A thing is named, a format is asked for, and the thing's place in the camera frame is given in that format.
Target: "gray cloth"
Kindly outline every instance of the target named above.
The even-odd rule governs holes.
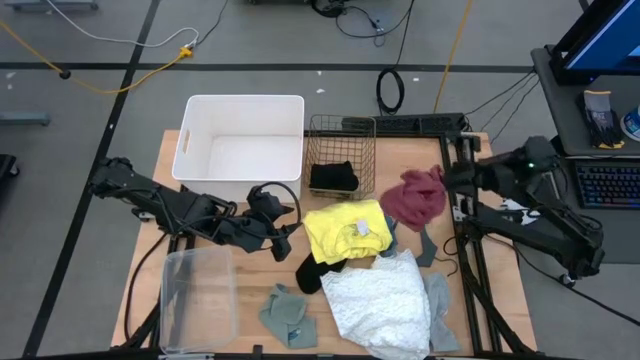
[[[391,244],[389,244],[389,248],[387,250],[380,252],[380,256],[390,257],[396,254],[396,247],[398,246],[398,239],[396,238],[396,226],[398,225],[398,222],[393,222],[393,218],[389,215],[385,215],[384,219],[387,222],[387,227],[391,233]]]
[[[260,309],[260,321],[289,349],[316,347],[316,320],[304,316],[307,301],[289,294],[287,287],[276,284]]]
[[[447,279],[441,273],[433,273],[424,278],[424,289],[429,297],[431,310],[431,348],[434,352],[460,350],[455,334],[447,327],[444,316],[449,309],[451,295]]]

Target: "clear plastic bin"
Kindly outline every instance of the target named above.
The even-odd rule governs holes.
[[[160,306],[160,348],[165,354],[212,352],[235,339],[231,251],[208,246],[167,256]]]

